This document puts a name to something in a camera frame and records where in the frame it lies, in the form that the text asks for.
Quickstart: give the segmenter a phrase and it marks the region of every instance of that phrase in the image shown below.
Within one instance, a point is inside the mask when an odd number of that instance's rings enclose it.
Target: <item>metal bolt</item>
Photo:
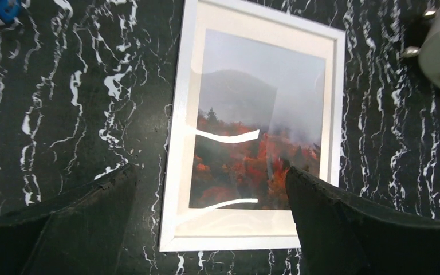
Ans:
[[[430,8],[427,9],[424,12],[424,15],[422,16],[424,19],[433,19],[434,17],[436,17],[436,11],[438,11],[436,8]]]
[[[411,58],[416,57],[419,54],[420,48],[418,47],[407,47],[404,49],[404,52],[402,52],[403,58]]]

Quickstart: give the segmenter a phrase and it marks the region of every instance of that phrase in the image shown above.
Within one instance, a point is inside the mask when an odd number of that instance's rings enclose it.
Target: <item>white picture frame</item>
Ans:
[[[203,57],[197,57],[203,55],[204,45],[201,46],[201,43],[205,42],[201,40],[205,40],[205,35],[202,33],[210,28],[220,28],[219,31],[232,35],[325,59],[324,93],[321,96],[320,159],[323,161],[320,161],[319,177],[338,186],[345,32],[244,0],[185,0],[159,251],[299,248],[296,227],[289,210],[218,209],[232,203],[257,202],[255,198],[223,202],[200,209],[191,209],[186,202],[189,201],[190,187],[185,185],[188,185],[188,181],[191,184],[195,137],[202,135],[215,139],[209,137],[209,133],[196,129],[199,109],[197,72],[202,73],[203,62]],[[237,138],[252,140],[256,138],[252,137],[255,134],[246,133]],[[216,138],[219,142],[233,142],[232,137]]]

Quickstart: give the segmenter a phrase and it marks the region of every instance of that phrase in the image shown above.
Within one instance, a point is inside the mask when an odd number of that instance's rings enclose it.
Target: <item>fog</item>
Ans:
[[[293,142],[321,141],[325,61],[265,44],[207,30],[203,73],[237,70],[276,87],[270,128],[289,128]],[[215,97],[215,93],[202,93]],[[229,121],[232,117],[219,117]]]

